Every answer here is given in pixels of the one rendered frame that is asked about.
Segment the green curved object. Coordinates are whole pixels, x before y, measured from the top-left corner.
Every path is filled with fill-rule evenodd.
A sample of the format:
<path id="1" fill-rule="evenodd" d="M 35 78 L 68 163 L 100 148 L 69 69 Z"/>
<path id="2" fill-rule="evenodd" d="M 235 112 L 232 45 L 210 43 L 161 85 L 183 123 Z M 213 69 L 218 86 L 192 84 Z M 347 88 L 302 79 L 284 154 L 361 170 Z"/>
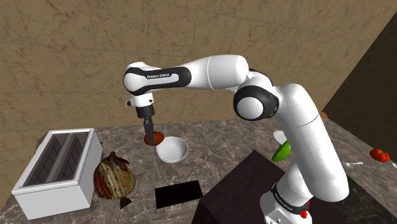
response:
<path id="1" fill-rule="evenodd" d="M 287 156 L 291 152 L 291 146 L 289 141 L 285 141 L 278 149 L 275 151 L 275 153 L 272 156 L 272 161 L 273 162 L 280 162 L 283 161 L 287 158 Z"/>

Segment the dark robot stand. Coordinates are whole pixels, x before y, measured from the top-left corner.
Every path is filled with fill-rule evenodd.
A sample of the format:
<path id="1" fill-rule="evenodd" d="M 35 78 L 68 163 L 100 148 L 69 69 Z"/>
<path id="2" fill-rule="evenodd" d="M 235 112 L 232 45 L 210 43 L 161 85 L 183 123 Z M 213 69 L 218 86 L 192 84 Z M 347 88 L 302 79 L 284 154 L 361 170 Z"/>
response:
<path id="1" fill-rule="evenodd" d="M 199 201 L 192 224 L 265 224 L 260 197 L 284 171 L 257 151 L 250 153 Z M 342 202 L 310 200 L 313 224 L 352 224 L 347 213 L 363 210 L 366 194 L 351 189 Z"/>

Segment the white toaster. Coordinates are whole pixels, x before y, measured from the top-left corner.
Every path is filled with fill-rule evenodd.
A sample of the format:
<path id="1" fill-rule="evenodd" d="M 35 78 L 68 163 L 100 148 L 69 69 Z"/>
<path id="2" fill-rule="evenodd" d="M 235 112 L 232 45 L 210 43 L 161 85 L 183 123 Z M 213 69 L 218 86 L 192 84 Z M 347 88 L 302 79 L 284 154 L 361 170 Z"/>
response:
<path id="1" fill-rule="evenodd" d="M 95 129 L 50 130 L 43 138 L 11 193 L 26 218 L 91 208 L 93 175 L 102 158 Z"/>

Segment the striped brown fish figure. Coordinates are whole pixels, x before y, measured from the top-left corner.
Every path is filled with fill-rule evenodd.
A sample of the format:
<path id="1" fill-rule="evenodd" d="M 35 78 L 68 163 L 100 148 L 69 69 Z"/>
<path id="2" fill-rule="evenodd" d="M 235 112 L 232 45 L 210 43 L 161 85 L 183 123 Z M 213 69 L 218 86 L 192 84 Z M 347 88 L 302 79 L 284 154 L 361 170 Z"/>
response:
<path id="1" fill-rule="evenodd" d="M 127 197 L 136 186 L 136 180 L 127 167 L 129 162 L 112 151 L 95 168 L 94 192 L 101 199 L 119 199 L 120 209 L 132 201 Z"/>

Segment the white bowl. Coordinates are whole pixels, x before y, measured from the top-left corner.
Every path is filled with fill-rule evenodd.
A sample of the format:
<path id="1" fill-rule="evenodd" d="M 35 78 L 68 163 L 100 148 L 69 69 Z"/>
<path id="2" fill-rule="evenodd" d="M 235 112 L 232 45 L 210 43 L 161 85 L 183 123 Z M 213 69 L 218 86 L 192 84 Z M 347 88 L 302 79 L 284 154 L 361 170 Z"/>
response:
<path id="1" fill-rule="evenodd" d="M 156 152 L 161 161 L 175 164 L 185 158 L 188 153 L 188 145 L 179 137 L 169 136 L 156 146 Z"/>

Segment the white plate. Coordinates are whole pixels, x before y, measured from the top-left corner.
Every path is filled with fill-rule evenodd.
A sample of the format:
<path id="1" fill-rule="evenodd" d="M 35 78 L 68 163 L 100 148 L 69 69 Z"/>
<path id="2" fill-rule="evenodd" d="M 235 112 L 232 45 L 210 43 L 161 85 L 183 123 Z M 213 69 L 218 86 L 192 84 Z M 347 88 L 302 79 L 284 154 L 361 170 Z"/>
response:
<path id="1" fill-rule="evenodd" d="M 280 145 L 283 145 L 287 141 L 287 138 L 282 130 L 274 131 L 273 137 Z"/>

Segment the red tomato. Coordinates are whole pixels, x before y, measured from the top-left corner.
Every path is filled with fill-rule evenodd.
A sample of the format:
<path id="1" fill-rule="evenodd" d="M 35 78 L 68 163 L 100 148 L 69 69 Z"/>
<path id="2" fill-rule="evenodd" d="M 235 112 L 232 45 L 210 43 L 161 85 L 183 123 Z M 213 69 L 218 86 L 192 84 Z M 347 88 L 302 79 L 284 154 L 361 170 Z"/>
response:
<path id="1" fill-rule="evenodd" d="M 382 151 L 381 149 L 373 149 L 369 152 L 370 156 L 379 162 L 388 162 L 390 156 L 388 153 Z"/>

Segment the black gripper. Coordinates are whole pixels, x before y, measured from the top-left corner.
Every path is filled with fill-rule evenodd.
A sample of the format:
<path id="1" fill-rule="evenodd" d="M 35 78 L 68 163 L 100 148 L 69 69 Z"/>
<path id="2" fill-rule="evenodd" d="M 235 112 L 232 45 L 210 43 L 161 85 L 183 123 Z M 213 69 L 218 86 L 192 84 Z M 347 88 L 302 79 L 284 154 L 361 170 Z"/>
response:
<path id="1" fill-rule="evenodd" d="M 144 122 L 144 142 L 146 144 L 154 144 L 154 137 L 153 137 L 153 121 L 151 117 L 155 114 L 155 110 L 153 105 L 143 106 L 143 107 L 136 107 L 137 116 L 139 118 L 143 118 Z"/>

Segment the red-brown round fruit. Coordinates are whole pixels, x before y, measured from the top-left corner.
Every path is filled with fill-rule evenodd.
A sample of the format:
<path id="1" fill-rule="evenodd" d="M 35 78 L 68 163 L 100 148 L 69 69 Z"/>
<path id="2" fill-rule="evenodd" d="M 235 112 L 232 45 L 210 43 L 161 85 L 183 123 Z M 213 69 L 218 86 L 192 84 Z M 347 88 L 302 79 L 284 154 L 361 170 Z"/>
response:
<path id="1" fill-rule="evenodd" d="M 153 132 L 153 141 L 149 140 L 147 135 L 144 136 L 144 142 L 150 146 L 159 145 L 164 140 L 164 135 L 161 132 L 154 131 Z"/>

